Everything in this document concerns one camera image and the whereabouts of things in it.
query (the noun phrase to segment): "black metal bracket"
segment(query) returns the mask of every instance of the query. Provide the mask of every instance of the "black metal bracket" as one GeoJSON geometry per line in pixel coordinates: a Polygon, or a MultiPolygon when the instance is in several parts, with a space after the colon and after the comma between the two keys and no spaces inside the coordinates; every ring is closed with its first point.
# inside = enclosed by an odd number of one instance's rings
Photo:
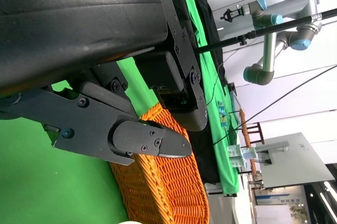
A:
{"type": "Polygon", "coordinates": [[[226,12],[223,14],[222,17],[220,17],[220,20],[225,20],[227,22],[233,22],[233,19],[238,16],[244,16],[243,9],[238,8],[236,10],[230,10],[229,8],[226,10],[226,12]]]}
{"type": "Polygon", "coordinates": [[[204,93],[200,87],[201,72],[187,30],[181,28],[172,0],[161,1],[169,31],[167,39],[150,53],[134,59],[162,106],[187,130],[200,131],[207,124],[204,93]]]}
{"type": "Polygon", "coordinates": [[[55,148],[118,164],[131,164],[132,153],[170,157],[192,153],[179,133],[137,118],[124,94],[124,76],[114,75],[120,71],[116,62],[99,67],[70,79],[74,90],[54,92],[46,87],[1,98],[0,113],[42,123],[55,148]],[[116,89],[121,82],[121,89],[116,89]]]}

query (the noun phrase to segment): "bolt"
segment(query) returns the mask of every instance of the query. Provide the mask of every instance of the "bolt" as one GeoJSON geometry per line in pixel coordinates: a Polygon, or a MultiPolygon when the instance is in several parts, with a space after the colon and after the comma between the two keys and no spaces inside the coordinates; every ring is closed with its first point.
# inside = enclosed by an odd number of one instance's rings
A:
{"type": "Polygon", "coordinates": [[[113,89],[113,91],[115,91],[115,92],[119,91],[119,90],[120,90],[120,85],[119,85],[119,83],[114,82],[114,83],[112,84],[112,89],[113,89]]]}
{"type": "Polygon", "coordinates": [[[192,82],[192,84],[195,84],[195,81],[196,81],[196,75],[195,75],[195,73],[192,73],[191,74],[191,82],[192,82]]]}
{"type": "Polygon", "coordinates": [[[71,139],[74,136],[74,130],[72,128],[66,128],[62,132],[62,137],[66,139],[71,139]]]}
{"type": "Polygon", "coordinates": [[[88,106],[87,103],[88,103],[88,100],[87,100],[86,98],[84,98],[84,97],[80,98],[80,99],[77,101],[77,105],[78,105],[79,107],[82,107],[82,108],[87,107],[87,106],[88,106]]]}
{"type": "Polygon", "coordinates": [[[143,145],[143,146],[142,146],[142,152],[145,152],[145,151],[147,151],[147,146],[146,146],[146,145],[143,145]]]}
{"type": "Polygon", "coordinates": [[[154,146],[158,147],[161,143],[162,141],[159,138],[157,138],[156,141],[154,141],[154,146]]]}

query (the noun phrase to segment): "black cloth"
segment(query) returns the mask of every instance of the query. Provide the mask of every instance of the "black cloth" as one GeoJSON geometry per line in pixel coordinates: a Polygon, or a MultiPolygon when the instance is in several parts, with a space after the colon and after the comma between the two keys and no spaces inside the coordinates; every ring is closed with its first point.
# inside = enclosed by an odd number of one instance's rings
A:
{"type": "MultiPolygon", "coordinates": [[[[196,7],[204,28],[206,40],[208,44],[220,42],[219,35],[216,30],[215,21],[212,10],[207,0],[195,0],[196,7]]],[[[219,80],[221,85],[225,87],[228,82],[225,78],[225,69],[223,67],[222,48],[213,50],[211,52],[213,63],[216,69],[219,68],[219,80]]],[[[196,59],[200,67],[200,58],[197,55],[196,59]]],[[[187,132],[190,138],[195,159],[204,183],[215,184],[220,182],[220,175],[217,168],[215,152],[213,148],[211,126],[208,122],[204,130],[199,132],[187,132]]]]}
{"type": "MultiPolygon", "coordinates": [[[[213,18],[211,7],[207,0],[195,0],[196,8],[205,31],[206,40],[208,44],[215,44],[220,42],[219,34],[216,30],[215,21],[213,18]]],[[[225,87],[228,81],[225,78],[225,68],[223,67],[222,48],[211,51],[212,59],[216,69],[219,67],[218,75],[221,85],[225,87]]]]}

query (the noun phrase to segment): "green tablecloth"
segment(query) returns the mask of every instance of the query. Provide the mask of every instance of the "green tablecloth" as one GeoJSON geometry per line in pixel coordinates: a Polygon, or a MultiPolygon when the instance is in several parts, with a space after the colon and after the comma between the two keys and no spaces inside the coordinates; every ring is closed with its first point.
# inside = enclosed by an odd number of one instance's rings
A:
{"type": "MultiPolygon", "coordinates": [[[[194,25],[197,28],[197,32],[195,33],[195,37],[197,40],[198,46],[207,45],[204,29],[202,26],[202,22],[200,20],[195,1],[194,0],[186,0],[187,7],[190,12],[191,19],[194,25]]],[[[202,73],[202,81],[204,84],[204,93],[206,103],[211,100],[213,93],[213,86],[215,81],[217,80],[217,72],[213,63],[213,59],[209,52],[203,53],[200,55],[201,62],[201,73],[202,73]]],[[[232,102],[229,95],[229,91],[227,87],[223,88],[219,79],[216,81],[214,98],[212,102],[207,107],[207,112],[209,114],[209,121],[211,125],[212,139],[213,142],[217,142],[219,139],[224,137],[227,134],[227,128],[221,127],[219,120],[219,108],[218,101],[225,104],[225,109],[228,112],[232,111],[232,102]]],[[[227,124],[232,125],[233,128],[237,127],[237,122],[233,114],[227,115],[227,124]]],[[[219,168],[220,180],[223,192],[225,194],[234,194],[239,190],[239,179],[237,175],[237,169],[233,169],[231,167],[231,163],[229,161],[227,146],[230,144],[236,144],[230,142],[229,137],[226,137],[223,141],[216,144],[214,147],[216,161],[219,168]]]]}

